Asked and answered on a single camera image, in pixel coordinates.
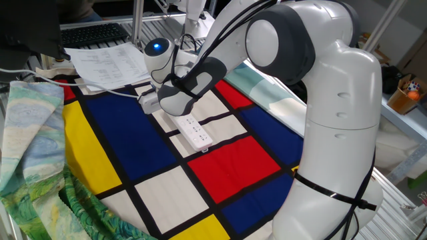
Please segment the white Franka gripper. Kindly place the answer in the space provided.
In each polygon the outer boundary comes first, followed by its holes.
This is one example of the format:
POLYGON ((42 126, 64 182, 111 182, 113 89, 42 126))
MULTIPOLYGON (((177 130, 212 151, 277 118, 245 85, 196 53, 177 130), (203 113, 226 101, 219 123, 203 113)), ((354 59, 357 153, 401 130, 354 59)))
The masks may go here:
POLYGON ((152 114, 161 109, 159 100, 157 98, 157 93, 154 92, 144 92, 139 96, 138 99, 141 108, 145 114, 152 114))

